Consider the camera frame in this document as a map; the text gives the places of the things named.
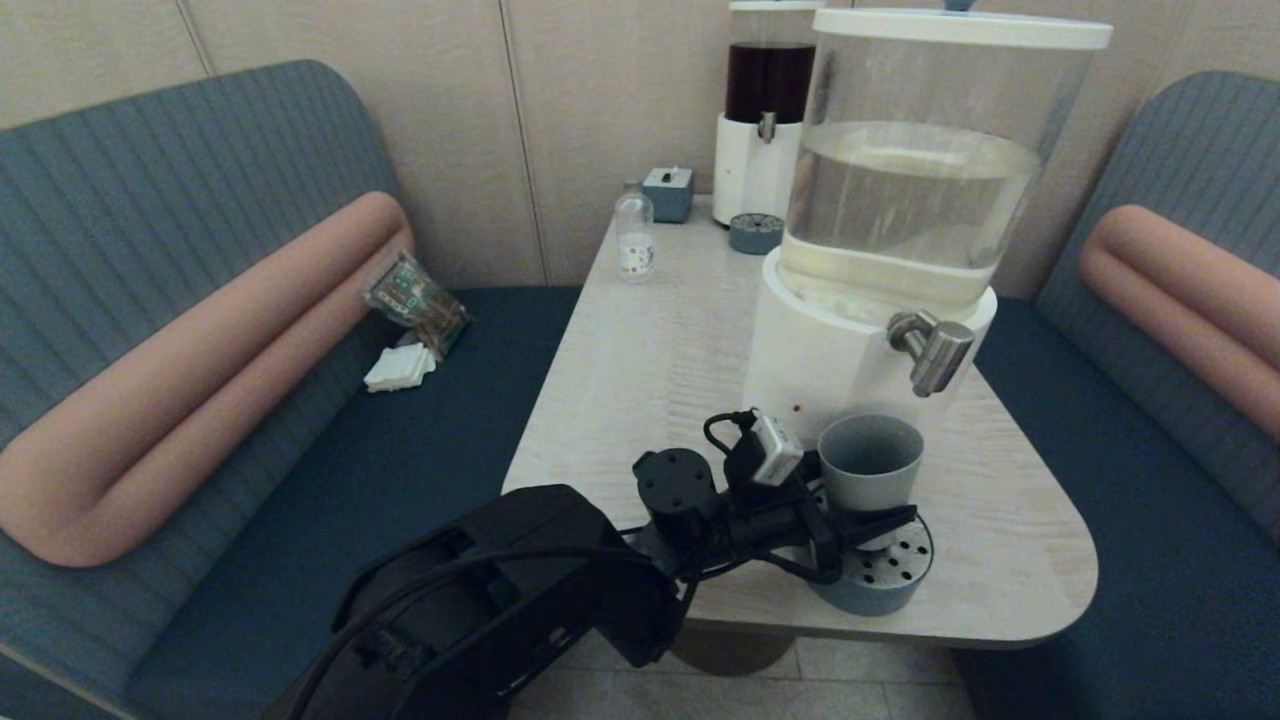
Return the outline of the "small blue steel drip tray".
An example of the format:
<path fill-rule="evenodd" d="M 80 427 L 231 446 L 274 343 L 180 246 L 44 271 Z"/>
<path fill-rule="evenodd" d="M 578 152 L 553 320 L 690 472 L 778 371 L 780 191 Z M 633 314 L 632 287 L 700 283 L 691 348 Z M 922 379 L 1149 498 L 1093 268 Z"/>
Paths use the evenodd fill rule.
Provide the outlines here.
<path fill-rule="evenodd" d="M 765 213 L 742 213 L 730 220 L 730 247 L 735 252 L 764 256 L 778 247 L 785 219 Z"/>

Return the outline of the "dark drink dispenser white base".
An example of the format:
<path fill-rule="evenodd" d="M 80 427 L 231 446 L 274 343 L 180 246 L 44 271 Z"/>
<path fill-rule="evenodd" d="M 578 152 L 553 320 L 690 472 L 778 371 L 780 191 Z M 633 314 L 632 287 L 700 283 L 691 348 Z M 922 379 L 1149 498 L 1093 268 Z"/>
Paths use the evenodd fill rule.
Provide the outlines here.
<path fill-rule="evenodd" d="M 795 177 L 817 32 L 826 0 L 733 0 L 724 105 L 717 117 L 713 217 L 742 213 L 783 218 Z M 776 113 L 776 137 L 756 137 L 763 111 Z"/>

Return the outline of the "steel water dispenser tap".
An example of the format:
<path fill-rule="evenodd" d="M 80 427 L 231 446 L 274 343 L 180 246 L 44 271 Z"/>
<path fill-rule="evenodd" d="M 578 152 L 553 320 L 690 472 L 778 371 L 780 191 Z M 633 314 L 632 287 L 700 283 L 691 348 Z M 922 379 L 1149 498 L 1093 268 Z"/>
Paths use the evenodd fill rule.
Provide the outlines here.
<path fill-rule="evenodd" d="M 920 398 L 948 387 L 977 341 L 966 325 L 941 320 L 923 309 L 892 315 L 886 337 L 892 350 L 910 356 L 911 391 Z"/>

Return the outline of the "grey plastic cup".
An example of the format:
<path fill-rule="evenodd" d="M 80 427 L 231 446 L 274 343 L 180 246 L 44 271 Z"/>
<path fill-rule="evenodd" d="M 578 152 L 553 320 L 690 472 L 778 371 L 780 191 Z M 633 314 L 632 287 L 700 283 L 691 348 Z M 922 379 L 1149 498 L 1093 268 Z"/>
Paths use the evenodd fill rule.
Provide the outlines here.
<path fill-rule="evenodd" d="M 923 434 L 895 416 L 846 416 L 827 427 L 815 447 L 826 497 L 837 510 L 906 506 L 925 451 Z"/>

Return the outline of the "clear green snack packet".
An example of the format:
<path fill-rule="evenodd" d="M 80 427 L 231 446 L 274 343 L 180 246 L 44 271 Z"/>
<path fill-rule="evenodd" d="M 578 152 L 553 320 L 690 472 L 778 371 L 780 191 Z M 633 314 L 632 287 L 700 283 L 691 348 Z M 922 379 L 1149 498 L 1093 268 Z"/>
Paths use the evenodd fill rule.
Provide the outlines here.
<path fill-rule="evenodd" d="M 407 250 L 384 252 L 361 287 L 362 300 L 411 333 L 442 361 L 470 327 L 468 309 Z"/>

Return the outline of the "blue ribbed booth sofa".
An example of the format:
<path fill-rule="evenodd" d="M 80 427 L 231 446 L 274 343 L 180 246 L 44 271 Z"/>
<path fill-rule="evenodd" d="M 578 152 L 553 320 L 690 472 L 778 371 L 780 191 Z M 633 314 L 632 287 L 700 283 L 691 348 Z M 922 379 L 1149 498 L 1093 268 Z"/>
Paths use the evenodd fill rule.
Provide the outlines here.
<path fill-rule="evenodd" d="M 1085 520 L 1100 578 L 1052 639 L 956 659 L 982 720 L 1280 720 L 1280 439 L 1082 279 L 1125 205 L 1280 279 L 1280 79 L 1160 91 L 1039 293 L 1004 300 L 977 365 Z"/>
<path fill-rule="evenodd" d="M 0 131 L 0 452 L 209 295 L 356 199 L 401 199 L 351 83 L 315 60 Z M 358 568 L 495 498 L 580 291 L 462 290 L 424 387 L 362 375 L 361 318 L 154 536 L 59 568 L 0 530 L 0 719 L 252 720 L 320 651 Z"/>

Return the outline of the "clear plastic bottle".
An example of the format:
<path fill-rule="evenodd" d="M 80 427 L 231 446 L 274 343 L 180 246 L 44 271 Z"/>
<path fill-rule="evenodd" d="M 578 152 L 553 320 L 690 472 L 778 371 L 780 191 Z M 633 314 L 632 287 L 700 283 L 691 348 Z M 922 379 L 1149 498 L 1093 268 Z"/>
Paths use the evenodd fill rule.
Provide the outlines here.
<path fill-rule="evenodd" d="M 613 210 L 617 268 L 622 281 L 639 284 L 653 277 L 657 250 L 654 224 L 654 206 L 643 191 L 643 181 L 627 179 Z"/>

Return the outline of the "pink bolster cushion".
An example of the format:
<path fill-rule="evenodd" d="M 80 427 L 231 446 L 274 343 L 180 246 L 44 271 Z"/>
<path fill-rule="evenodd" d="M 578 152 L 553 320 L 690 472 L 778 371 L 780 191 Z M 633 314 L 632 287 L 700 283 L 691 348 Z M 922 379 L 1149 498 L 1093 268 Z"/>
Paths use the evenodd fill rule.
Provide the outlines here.
<path fill-rule="evenodd" d="M 369 192 L 81 386 L 0 450 L 0 532 L 96 568 L 154 536 L 369 314 L 364 278 L 413 232 Z"/>
<path fill-rule="evenodd" d="M 1280 445 L 1280 278 L 1137 205 L 1102 215 L 1078 272 Z"/>

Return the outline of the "white folded napkins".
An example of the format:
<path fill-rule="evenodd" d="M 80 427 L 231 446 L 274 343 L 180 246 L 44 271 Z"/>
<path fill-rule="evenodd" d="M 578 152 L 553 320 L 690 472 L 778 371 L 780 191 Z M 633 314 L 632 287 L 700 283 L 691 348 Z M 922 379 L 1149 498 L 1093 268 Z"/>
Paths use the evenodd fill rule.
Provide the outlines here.
<path fill-rule="evenodd" d="M 435 372 L 436 357 L 424 343 L 385 348 L 364 377 L 370 393 L 411 389 Z"/>

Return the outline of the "clear water dispenser white base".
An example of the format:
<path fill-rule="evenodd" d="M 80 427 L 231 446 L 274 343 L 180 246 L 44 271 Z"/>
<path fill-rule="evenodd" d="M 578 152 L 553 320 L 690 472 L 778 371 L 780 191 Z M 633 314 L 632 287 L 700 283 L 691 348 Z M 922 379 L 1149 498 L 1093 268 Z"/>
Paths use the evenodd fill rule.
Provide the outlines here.
<path fill-rule="evenodd" d="M 785 233 L 762 266 L 742 401 L 805 450 L 846 416 L 928 434 L 998 309 L 991 282 L 1108 23 L 943 9 L 824 9 Z M 948 387 L 913 393 L 897 313 L 975 343 Z"/>

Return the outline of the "large blue steel drip tray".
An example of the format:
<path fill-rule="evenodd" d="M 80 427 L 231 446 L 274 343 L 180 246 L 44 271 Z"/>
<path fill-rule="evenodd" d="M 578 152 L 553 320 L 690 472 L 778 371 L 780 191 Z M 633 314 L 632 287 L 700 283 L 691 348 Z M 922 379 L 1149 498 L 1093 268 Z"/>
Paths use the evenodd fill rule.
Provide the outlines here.
<path fill-rule="evenodd" d="M 835 521 L 827 500 L 817 501 L 823 518 Z M 934 542 L 918 509 L 918 519 L 874 544 L 838 547 L 836 582 L 809 587 L 835 609 L 860 618 L 883 618 L 904 609 L 931 573 Z"/>

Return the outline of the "blue-grey tissue box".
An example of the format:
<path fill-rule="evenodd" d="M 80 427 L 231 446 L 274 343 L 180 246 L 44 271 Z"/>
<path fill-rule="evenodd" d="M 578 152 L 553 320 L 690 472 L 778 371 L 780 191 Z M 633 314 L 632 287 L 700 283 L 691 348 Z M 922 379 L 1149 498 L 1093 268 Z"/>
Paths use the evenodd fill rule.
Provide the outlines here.
<path fill-rule="evenodd" d="M 643 181 L 643 192 L 660 224 L 684 224 L 692 213 L 695 170 L 691 167 L 655 167 Z"/>

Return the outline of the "bronze table pedestal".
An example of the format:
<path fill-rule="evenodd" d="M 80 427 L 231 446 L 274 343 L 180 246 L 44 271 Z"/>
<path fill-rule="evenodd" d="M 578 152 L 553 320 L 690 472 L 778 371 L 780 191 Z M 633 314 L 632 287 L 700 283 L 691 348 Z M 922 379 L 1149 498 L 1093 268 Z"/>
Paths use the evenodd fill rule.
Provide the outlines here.
<path fill-rule="evenodd" d="M 773 666 L 794 644 L 794 635 L 684 629 L 676 635 L 671 652 L 701 673 L 745 676 Z"/>

